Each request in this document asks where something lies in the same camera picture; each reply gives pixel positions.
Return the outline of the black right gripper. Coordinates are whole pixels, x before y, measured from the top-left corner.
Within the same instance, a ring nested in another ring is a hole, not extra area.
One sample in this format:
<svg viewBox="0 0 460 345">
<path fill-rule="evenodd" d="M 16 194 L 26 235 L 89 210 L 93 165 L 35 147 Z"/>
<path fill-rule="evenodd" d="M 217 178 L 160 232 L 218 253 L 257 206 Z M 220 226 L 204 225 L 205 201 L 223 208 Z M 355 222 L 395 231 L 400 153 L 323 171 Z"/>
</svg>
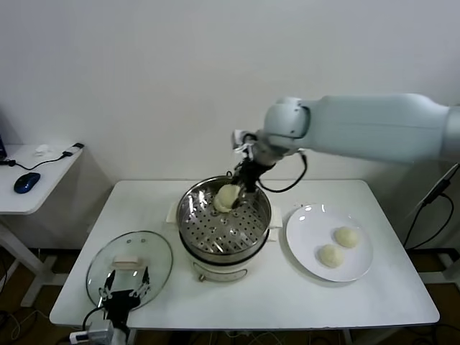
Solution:
<svg viewBox="0 0 460 345">
<path fill-rule="evenodd" d="M 231 184 L 233 185 L 236 195 L 232 208 L 238 208 L 244 203 L 247 203 L 250 193 L 256 191 L 256 182 L 267 171 L 271 170 L 275 165 L 262 165 L 249 158 L 244 158 L 234 169 L 234 174 L 231 176 Z"/>
</svg>

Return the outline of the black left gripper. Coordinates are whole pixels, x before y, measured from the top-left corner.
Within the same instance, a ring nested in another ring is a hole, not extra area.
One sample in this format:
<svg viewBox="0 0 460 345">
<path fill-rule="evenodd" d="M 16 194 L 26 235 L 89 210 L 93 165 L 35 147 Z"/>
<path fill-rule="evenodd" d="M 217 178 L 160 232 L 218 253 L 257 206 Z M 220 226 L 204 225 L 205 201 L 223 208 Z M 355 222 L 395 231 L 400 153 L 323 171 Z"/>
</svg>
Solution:
<svg viewBox="0 0 460 345">
<path fill-rule="evenodd" d="M 146 266 L 142 275 L 139 274 L 141 280 L 135 284 L 133 290 L 120 290 L 111 293 L 115 275 L 116 270 L 112 270 L 98 292 L 102 298 L 103 309 L 107 312 L 107 318 L 115 326 L 125 326 L 130 311 L 139 307 L 139 299 L 150 291 L 149 267 Z"/>
</svg>

